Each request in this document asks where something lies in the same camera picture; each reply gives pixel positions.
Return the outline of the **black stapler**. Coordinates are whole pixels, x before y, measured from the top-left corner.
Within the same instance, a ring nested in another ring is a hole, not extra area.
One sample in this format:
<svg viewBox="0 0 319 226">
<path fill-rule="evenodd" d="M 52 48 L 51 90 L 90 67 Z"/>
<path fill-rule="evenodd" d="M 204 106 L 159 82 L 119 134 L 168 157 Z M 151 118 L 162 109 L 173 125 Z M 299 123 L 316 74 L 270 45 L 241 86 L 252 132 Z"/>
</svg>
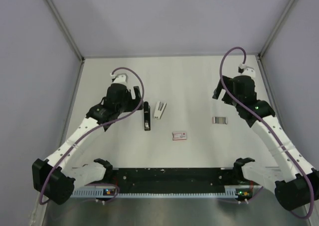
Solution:
<svg viewBox="0 0 319 226">
<path fill-rule="evenodd" d="M 147 101 L 144 102 L 144 130 L 150 131 L 151 130 L 151 111 L 150 106 Z"/>
</svg>

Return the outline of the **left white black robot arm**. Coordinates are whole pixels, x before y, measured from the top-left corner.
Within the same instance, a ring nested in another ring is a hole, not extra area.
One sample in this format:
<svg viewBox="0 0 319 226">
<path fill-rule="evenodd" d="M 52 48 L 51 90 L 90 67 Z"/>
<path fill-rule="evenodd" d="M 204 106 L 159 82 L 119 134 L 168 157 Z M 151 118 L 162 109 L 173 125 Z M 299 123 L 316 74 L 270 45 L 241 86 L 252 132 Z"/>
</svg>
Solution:
<svg viewBox="0 0 319 226">
<path fill-rule="evenodd" d="M 113 172 L 107 160 L 94 159 L 82 167 L 74 166 L 77 159 L 91 146 L 93 141 L 105 133 L 112 124 L 124 120 L 141 110 L 145 96 L 145 87 L 133 87 L 135 97 L 124 83 L 112 83 L 106 96 L 92 106 L 75 132 L 51 155 L 44 160 L 36 159 L 31 167 L 33 187 L 46 201 L 64 204 L 73 191 L 84 185 L 99 181 L 108 184 Z"/>
</svg>

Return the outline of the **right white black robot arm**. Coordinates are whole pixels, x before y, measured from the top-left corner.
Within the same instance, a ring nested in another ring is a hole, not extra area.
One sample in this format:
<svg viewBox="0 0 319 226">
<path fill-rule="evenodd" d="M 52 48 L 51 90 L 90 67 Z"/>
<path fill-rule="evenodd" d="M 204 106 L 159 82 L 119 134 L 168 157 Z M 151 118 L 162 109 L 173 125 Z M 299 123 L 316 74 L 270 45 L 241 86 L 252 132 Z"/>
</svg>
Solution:
<svg viewBox="0 0 319 226">
<path fill-rule="evenodd" d="M 279 171 L 260 166 L 254 159 L 239 158 L 233 167 L 233 179 L 239 184 L 253 181 L 271 191 L 280 205 L 293 211 L 309 205 L 312 213 L 319 199 L 319 172 L 297 150 L 284 132 L 270 104 L 257 98 L 255 82 L 250 76 L 222 76 L 214 90 L 218 99 L 236 108 L 238 115 L 263 141 L 279 167 Z"/>
</svg>

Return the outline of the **white stapler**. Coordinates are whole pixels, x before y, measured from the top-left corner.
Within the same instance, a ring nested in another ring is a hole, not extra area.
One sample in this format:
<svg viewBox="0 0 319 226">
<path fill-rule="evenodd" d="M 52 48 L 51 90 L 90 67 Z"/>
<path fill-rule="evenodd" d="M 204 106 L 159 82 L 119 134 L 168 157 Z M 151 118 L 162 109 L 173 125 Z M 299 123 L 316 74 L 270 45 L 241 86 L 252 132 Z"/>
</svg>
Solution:
<svg viewBox="0 0 319 226">
<path fill-rule="evenodd" d="M 154 110 L 154 118 L 157 120 L 160 120 L 163 116 L 163 113 L 166 109 L 167 103 L 166 102 L 162 102 L 162 101 L 158 101 L 156 103 L 155 106 L 155 110 Z"/>
</svg>

